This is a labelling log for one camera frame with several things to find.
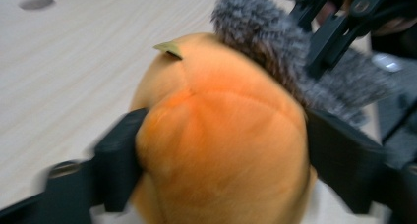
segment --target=screw hole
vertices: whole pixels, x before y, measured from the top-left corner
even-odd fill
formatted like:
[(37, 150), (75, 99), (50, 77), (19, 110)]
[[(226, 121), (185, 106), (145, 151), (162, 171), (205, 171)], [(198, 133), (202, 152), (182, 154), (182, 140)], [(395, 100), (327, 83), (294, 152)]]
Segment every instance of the screw hole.
[(355, 11), (358, 13), (365, 12), (368, 9), (369, 5), (370, 5), (369, 1), (361, 0), (358, 2), (358, 4), (356, 4)]
[(55, 4), (54, 0), (25, 0), (19, 7), (23, 10), (33, 11), (45, 9), (53, 4)]

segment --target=fuzzy gray fur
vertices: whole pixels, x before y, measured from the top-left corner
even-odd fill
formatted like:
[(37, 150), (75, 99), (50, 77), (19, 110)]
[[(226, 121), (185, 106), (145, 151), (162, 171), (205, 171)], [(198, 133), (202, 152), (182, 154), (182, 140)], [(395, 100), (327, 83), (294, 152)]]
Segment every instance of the fuzzy gray fur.
[(303, 106), (352, 126), (364, 123), (363, 106), (395, 91), (386, 72), (352, 49), (318, 81), (310, 78), (305, 66), (311, 34), (271, 0), (217, 0), (211, 20), (225, 44), (258, 62)]

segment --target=table surface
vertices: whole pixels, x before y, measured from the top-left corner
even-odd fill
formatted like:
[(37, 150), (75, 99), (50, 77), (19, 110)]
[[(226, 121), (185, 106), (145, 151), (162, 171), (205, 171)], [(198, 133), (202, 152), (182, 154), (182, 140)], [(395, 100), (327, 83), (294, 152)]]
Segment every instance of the table surface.
[[(41, 190), (53, 164), (91, 157), (153, 57), (155, 44), (212, 31), (215, 0), (0, 0), (0, 209)], [(290, 10), (293, 3), (276, 0)], [(366, 51), (366, 39), (356, 41)], [(375, 114), (368, 107), (370, 114)], [(377, 138), (375, 120), (366, 131)], [(349, 214), (318, 183), (303, 223), (380, 223), (380, 214)], [(140, 223), (134, 211), (100, 216)]]

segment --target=orange pumpkin plush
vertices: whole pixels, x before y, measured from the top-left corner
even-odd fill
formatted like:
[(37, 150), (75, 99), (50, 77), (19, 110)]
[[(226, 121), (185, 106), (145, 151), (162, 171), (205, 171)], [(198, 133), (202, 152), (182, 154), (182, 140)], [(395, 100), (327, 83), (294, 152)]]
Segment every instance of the orange pumpkin plush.
[(300, 222), (316, 173), (299, 103), (213, 34), (159, 49), (131, 107), (149, 110), (131, 198), (146, 222)]

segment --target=stuffed toy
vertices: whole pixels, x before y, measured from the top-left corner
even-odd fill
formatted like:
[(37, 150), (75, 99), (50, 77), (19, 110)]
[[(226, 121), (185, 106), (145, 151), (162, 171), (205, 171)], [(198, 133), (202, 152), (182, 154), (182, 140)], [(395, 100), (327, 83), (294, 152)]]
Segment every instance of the stuffed toy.
[(216, 34), (155, 46), (131, 105), (149, 111), (131, 203), (146, 223), (299, 223), (317, 179), (303, 107), (355, 124), (391, 85), (357, 53), (309, 79), (309, 34), (270, 0), (218, 0), (212, 21)]

